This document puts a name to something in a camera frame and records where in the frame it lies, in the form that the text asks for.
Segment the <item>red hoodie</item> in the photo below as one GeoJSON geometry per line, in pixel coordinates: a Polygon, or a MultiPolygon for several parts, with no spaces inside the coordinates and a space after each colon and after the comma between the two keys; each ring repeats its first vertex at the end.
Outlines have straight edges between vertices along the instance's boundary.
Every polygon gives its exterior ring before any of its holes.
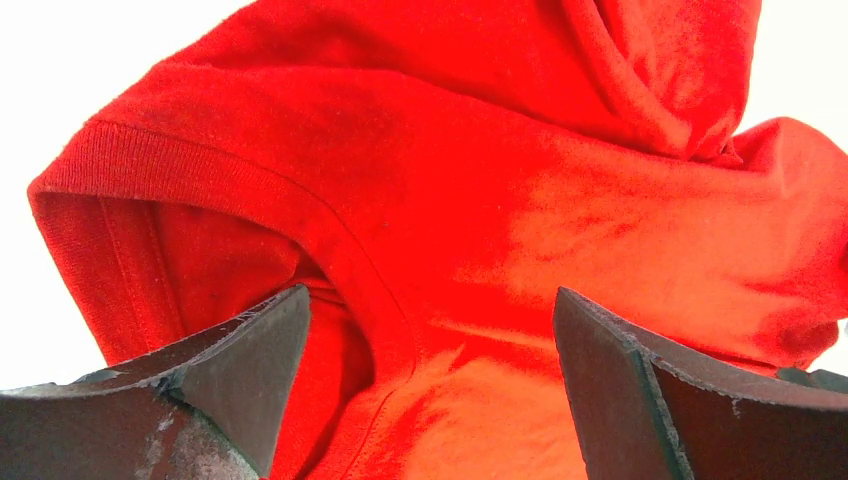
{"type": "Polygon", "coordinates": [[[763,373],[848,315],[848,158],[731,137],[758,14],[260,0],[95,115],[33,211],[110,363],[310,287],[272,478],[582,479],[558,286],[763,373]]]}

